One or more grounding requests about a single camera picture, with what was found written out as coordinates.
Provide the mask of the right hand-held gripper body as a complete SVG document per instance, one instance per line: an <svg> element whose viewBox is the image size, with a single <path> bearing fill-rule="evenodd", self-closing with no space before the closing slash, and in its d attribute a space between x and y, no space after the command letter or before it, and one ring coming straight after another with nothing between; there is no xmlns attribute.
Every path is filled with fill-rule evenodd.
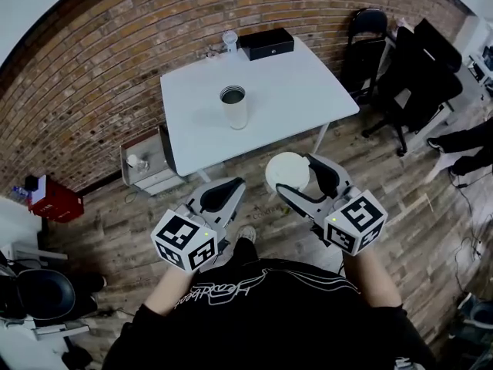
<svg viewBox="0 0 493 370"><path fill-rule="evenodd" d="M355 256L381 234L387 211L369 191L355 186L337 188L335 197L314 200L316 235L326 247L335 246Z"/></svg>

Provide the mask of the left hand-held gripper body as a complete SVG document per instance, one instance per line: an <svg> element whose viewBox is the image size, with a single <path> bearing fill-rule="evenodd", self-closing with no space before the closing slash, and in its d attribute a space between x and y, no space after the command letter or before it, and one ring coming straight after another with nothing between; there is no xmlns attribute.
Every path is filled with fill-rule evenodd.
<svg viewBox="0 0 493 370"><path fill-rule="evenodd" d="M197 204L167 210L151 233L158 255L185 272L214 261L222 249L230 208L212 212Z"/></svg>

